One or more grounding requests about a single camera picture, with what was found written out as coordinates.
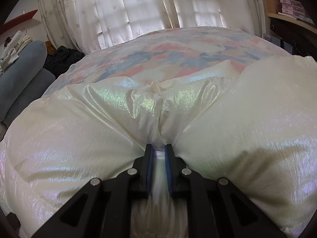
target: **white wall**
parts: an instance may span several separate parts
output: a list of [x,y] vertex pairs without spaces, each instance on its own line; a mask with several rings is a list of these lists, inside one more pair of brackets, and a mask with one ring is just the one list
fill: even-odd
[[[38,0],[20,0],[10,13],[6,22],[20,16],[23,14],[23,11],[29,12],[38,9],[37,1]],[[25,32],[27,32],[27,34],[33,37],[34,40],[48,40],[46,37],[46,31],[42,24],[40,12],[37,12],[31,20],[27,20],[0,35],[0,55],[4,51],[4,42],[7,37],[13,36],[18,30],[22,32],[22,36],[24,36]]]

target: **blue rubber pad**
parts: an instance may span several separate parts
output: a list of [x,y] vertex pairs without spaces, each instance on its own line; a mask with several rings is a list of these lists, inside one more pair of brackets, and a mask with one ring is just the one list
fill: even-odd
[[173,180],[172,180],[172,169],[170,164],[170,158],[168,157],[167,146],[165,146],[165,168],[167,177],[167,186],[170,195],[173,195]]
[[150,194],[150,190],[151,190],[152,169],[153,169],[153,146],[151,146],[149,164],[147,167],[147,174],[146,174],[146,193],[147,193],[147,195]]

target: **silver screw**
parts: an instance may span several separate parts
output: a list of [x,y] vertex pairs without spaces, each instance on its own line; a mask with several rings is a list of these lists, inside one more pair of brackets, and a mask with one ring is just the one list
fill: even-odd
[[191,174],[191,170],[189,168],[183,168],[182,169],[182,174],[187,176]]
[[100,183],[100,180],[98,178],[91,179],[91,181],[90,181],[90,184],[93,186],[96,186],[99,183]]
[[227,185],[229,182],[226,178],[220,178],[218,181],[221,185]]
[[137,174],[137,169],[135,169],[135,168],[130,168],[130,169],[128,170],[128,174],[131,175],[131,176]]

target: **colorful bed sheet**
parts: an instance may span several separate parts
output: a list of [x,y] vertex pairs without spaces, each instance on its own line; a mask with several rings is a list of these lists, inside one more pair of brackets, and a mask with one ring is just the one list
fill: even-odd
[[239,30],[218,27],[174,28],[145,34],[132,41],[89,54],[73,64],[45,92],[66,85],[96,83],[127,76],[150,84],[182,77],[222,61],[242,72],[246,66],[285,50]]

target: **leaf pattern curtain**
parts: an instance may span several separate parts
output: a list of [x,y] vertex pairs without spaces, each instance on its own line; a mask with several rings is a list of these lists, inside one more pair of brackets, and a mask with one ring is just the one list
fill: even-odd
[[[256,32],[258,36],[261,28],[256,0],[41,0],[39,3],[55,46],[71,44],[86,54],[166,28],[216,26]],[[46,3],[53,4],[53,13]]]

